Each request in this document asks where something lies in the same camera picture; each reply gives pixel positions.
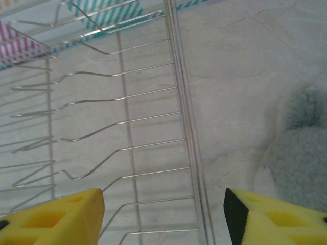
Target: wire dish rack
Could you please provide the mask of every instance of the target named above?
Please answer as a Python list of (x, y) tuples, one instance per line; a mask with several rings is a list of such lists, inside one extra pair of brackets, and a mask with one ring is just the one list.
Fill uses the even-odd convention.
[[(127, 3), (122, 2), (111, 6), (111, 8), (118, 8), (125, 4)], [(71, 5), (81, 13), (80, 16), (60, 22), (58, 15), (60, 7), (63, 5)], [(192, 116), (191, 96), (178, 27), (177, 8), (175, 6), (176, 3), (173, 0), (165, 0), (162, 3), (162, 9), (151, 11), (130, 20), (117, 22), (107, 27), (101, 27), (92, 19), (92, 16), (101, 12), (101, 10), (85, 13), (72, 2), (61, 2), (58, 4), (56, 18), (53, 23), (44, 24), (22, 20), (14, 20), (9, 23), (12, 30), (19, 32), (20, 35), (37, 43), (40, 49), (42, 49), (42, 52), (37, 57), (20, 59), (19, 62), (13, 62), (11, 64), (13, 68), (3, 71), (9, 72), (10, 76), (5, 75), (2, 77), (5, 82), (2, 82), (1, 86), (18, 83), (19, 85), (11, 88), (11, 90), (20, 96), (14, 101), (15, 103), (21, 102), (21, 105), (24, 105), (26, 99), (34, 98), (41, 94), (43, 95), (42, 98), (45, 98), (46, 101), (41, 103), (42, 105), (40, 106), (45, 105), (46, 107), (41, 110), (28, 110), (30, 107), (27, 107), (27, 109), (24, 107), (18, 113), (10, 114), (10, 120), (15, 119), (18, 121), (9, 121), (1, 125), (1, 127), (13, 124), (24, 125), (30, 121), (36, 121), (36, 124), (41, 125), (39, 130), (37, 130), (38, 137), (29, 139), (22, 139), (18, 136), (9, 137), (8, 141), (6, 140), (6, 143), (1, 145), (3, 149), (10, 149), (10, 153), (15, 154), (11, 155), (13, 159), (17, 155), (22, 156), (24, 159), (20, 164), (13, 165), (11, 160), (10, 163), (2, 163), (2, 167), (0, 167), (0, 174), (7, 176), (3, 177), (5, 181), (1, 181), (1, 183), (7, 183), (8, 180), (12, 180), (11, 187), (7, 187), (4, 184), (5, 188), (0, 190), (0, 195), (3, 195), (1, 198), (2, 216), (19, 212), (48, 200), (60, 198), (63, 196), (62, 193), (66, 195), (71, 193), (72, 190), (77, 191), (86, 189), (87, 187), (99, 187), (102, 188), (106, 203), (105, 221), (99, 244), (115, 244), (116, 242), (118, 244), (148, 244), (149, 240), (147, 237), (150, 236), (153, 236), (152, 240), (150, 239), (150, 244), (164, 244), (164, 241), (168, 242), (168, 244), (175, 242), (176, 244), (216, 244), (208, 208), (195, 122)], [(69, 38), (69, 40), (61, 40), (51, 45), (40, 42), (33, 36), (42, 31), (49, 31), (74, 21), (80, 21), (83, 18), (91, 21), (97, 28), (88, 33), (79, 34), (76, 37)], [(18, 28), (14, 27), (17, 23), (35, 25), (36, 29), (30, 33), (22, 33)], [(95, 45), (80, 41), (81, 37), (88, 37), (96, 33), (104, 33), (106, 35), (100, 41), (95, 41)], [(128, 35), (129, 33), (131, 33), (130, 36), (138, 33), (138, 38), (135, 38), (139, 42), (138, 44), (130, 44), (133, 43), (133, 38), (127, 38), (128, 40), (126, 42), (124, 41), (122, 36), (125, 34)], [(61, 50), (68, 44), (79, 45), (61, 53)], [(116, 48), (114, 51), (104, 51), (113, 45)], [(55, 53), (53, 52), (54, 46), (58, 47)], [(92, 56), (90, 52), (95, 54), (97, 59), (99, 57), (104, 59), (103, 62), (108, 63), (108, 72), (102, 73), (98, 69), (92, 71), (93, 66), (90, 66), (90, 71), (70, 71), (54, 78), (58, 74), (56, 72), (58, 67), (65, 69), (72, 66), (69, 62), (79, 63), (79, 61), (69, 57), (68, 53), (73, 51), (75, 54), (78, 53), (79, 57), (84, 57), (83, 59), (89, 59)], [(142, 56), (146, 51), (158, 51), (158, 54), (152, 56), (144, 54)], [(138, 59), (131, 58), (133, 55), (129, 56), (129, 52), (141, 54), (142, 57), (140, 59), (143, 61), (140, 62)], [(164, 59), (158, 57), (163, 57), (165, 54), (167, 54), (167, 60), (163, 62)], [(149, 64), (143, 66), (144, 61), (148, 61)], [(162, 83), (162, 80), (160, 80), (161, 75), (154, 72), (159, 69), (164, 69), (165, 76), (168, 76), (167, 74), (170, 75), (171, 84)], [(143, 78), (140, 78), (143, 75), (150, 76), (152, 79), (151, 83), (149, 83), (149, 80), (145, 81)], [(130, 93), (128, 89), (131, 86), (130, 80), (132, 79), (141, 80), (140, 84), (133, 82), (133, 86), (138, 92)], [(78, 95), (92, 95), (92, 92), (88, 91), (89, 88), (83, 88), (83, 83), (97, 84), (98, 82), (105, 82), (105, 87), (92, 85), (91, 88), (94, 88), (95, 93), (103, 91), (106, 97), (104, 99), (99, 97), (69, 101), (69, 98), (67, 99), (66, 96), (63, 96), (66, 103), (60, 104), (62, 100), (57, 100), (53, 94), (58, 93), (60, 95), (61, 91), (66, 89), (67, 84), (73, 83), (74, 80), (77, 80), (79, 85), (72, 86), (71, 89), (77, 89), (74, 94)], [(114, 90), (118, 91), (119, 89), (121, 90), (119, 96), (110, 97), (110, 95), (115, 94), (113, 92)], [(174, 108), (166, 106), (166, 102), (163, 99), (167, 97), (170, 100), (176, 101)], [(140, 103), (142, 106), (145, 105), (144, 111), (148, 112), (145, 116), (137, 113), (135, 106)], [(82, 136), (79, 137), (58, 137), (54, 134), (54, 125), (63, 125), (63, 127), (74, 125), (76, 121), (70, 122), (72, 116), (76, 117), (78, 108), (84, 108), (91, 104), (92, 116), (96, 117), (94, 120), (101, 120), (100, 115), (115, 115), (110, 117), (110, 123), (106, 120), (106, 126), (93, 130), (88, 134), (81, 134)], [(162, 106), (172, 109), (161, 110)], [(67, 122), (63, 123), (62, 117), (59, 116), (58, 119), (56, 116), (65, 111), (70, 116), (66, 119)], [(175, 133), (177, 130), (169, 128), (170, 123), (172, 121), (176, 123), (176, 120), (178, 120), (177, 124), (181, 131), (180, 134)], [(85, 124), (89, 125), (89, 122), (82, 122), (82, 125)], [(35, 131), (32, 131), (28, 127), (24, 130), (24, 134), (28, 136), (32, 136), (35, 133)], [(106, 132), (113, 132), (113, 137), (106, 138)], [(135, 140), (135, 134), (141, 135), (141, 137), (139, 136), (141, 141)], [(115, 135), (124, 136), (125, 141), (123, 143), (125, 146), (120, 147), (120, 141), (117, 137), (115, 138)], [(164, 136), (164, 139), (144, 142), (151, 139), (149, 135)], [(69, 161), (63, 161), (60, 164), (62, 160), (56, 159), (57, 157), (59, 159), (66, 158), (67, 155), (63, 152), (73, 152), (74, 149), (70, 145), (76, 144), (77, 141), (87, 141), (91, 138), (100, 140), (95, 141), (93, 145), (89, 143), (87, 145), (89, 152), (85, 153), (84, 156), (93, 156), (93, 154), (95, 156), (101, 155), (98, 154), (99, 152), (97, 150), (100, 145), (106, 145), (107, 150), (109, 149), (111, 152), (109, 154), (107, 153), (107, 156), (103, 160), (98, 161), (92, 166), (88, 166), (89, 169), (84, 173), (80, 174), (84, 170), (84, 167), (79, 167), (78, 164), (75, 167), (70, 167)], [(154, 154), (154, 161), (157, 160), (162, 163), (167, 161), (165, 159), (169, 159), (170, 162), (167, 165), (160, 164), (157, 167), (152, 166), (152, 163), (147, 163), (148, 167), (146, 168), (138, 167), (138, 151), (145, 154), (147, 150), (151, 153), (165, 151), (166, 157), (164, 158), (162, 158), (162, 155)], [(35, 159), (31, 157), (32, 152), (36, 156), (40, 156), (40, 159), (29, 161), (30, 159)], [(126, 153), (125, 158), (116, 157), (121, 153)], [(122, 174), (123, 171), (121, 169), (109, 169), (109, 165), (113, 161), (128, 162), (127, 172)], [(97, 186), (98, 179), (101, 179), (101, 186)], [(161, 184), (159, 182), (162, 179), (165, 180), (165, 183), (168, 183), (168, 187), (170, 188), (166, 191), (166, 194), (173, 193), (174, 195), (172, 197), (160, 196), (161, 198), (157, 198), (154, 194), (156, 192), (153, 191), (147, 195), (147, 198), (143, 198), (142, 186), (146, 186), (147, 188), (160, 187)], [(181, 188), (180, 182), (185, 179), (189, 182), (189, 190), (183, 192), (186, 194), (176, 192), (176, 190)], [(126, 187), (125, 184), (122, 184), (125, 180), (130, 180), (131, 185), (128, 183)], [(73, 183), (83, 184), (73, 189), (71, 188)], [(125, 190), (128, 198), (133, 198), (132, 202), (120, 202), (115, 200), (114, 196), (111, 196), (112, 193), (110, 192), (115, 186), (123, 185), (124, 187), (118, 191), (119, 194), (123, 194), (124, 191), (122, 190)], [(183, 206), (185, 204), (183, 201), (190, 201), (191, 207), (188, 204)], [(189, 209), (186, 214), (177, 214), (174, 212), (178, 207), (176, 205), (170, 205), (170, 203), (178, 202), (181, 205), (179, 206), (180, 209)], [(12, 206), (8, 207), (5, 203), (10, 203)], [(118, 205), (113, 206), (115, 207), (114, 210), (111, 209), (112, 203)], [(126, 209), (130, 210), (130, 213), (122, 214)], [(169, 209), (172, 209), (172, 214), (168, 214)], [(144, 223), (144, 220), (146, 221), (147, 218), (143, 218), (143, 213), (146, 212), (152, 213), (147, 216), (148, 220), (152, 221), (150, 225)], [(171, 223), (167, 221), (164, 226), (157, 224), (156, 219), (158, 219), (160, 213), (161, 219), (169, 216), (174, 221)], [(120, 230), (117, 225), (113, 227), (112, 224), (115, 220), (119, 220), (121, 216), (122, 220), (128, 222), (129, 227), (123, 227)], [(189, 219), (190, 222), (184, 224), (182, 222), (183, 219)], [(115, 241), (112, 236), (117, 234), (119, 238)], [(166, 236), (169, 234), (175, 236), (172, 239), (177, 240), (174, 242), (172, 242), (173, 240), (167, 240)]]

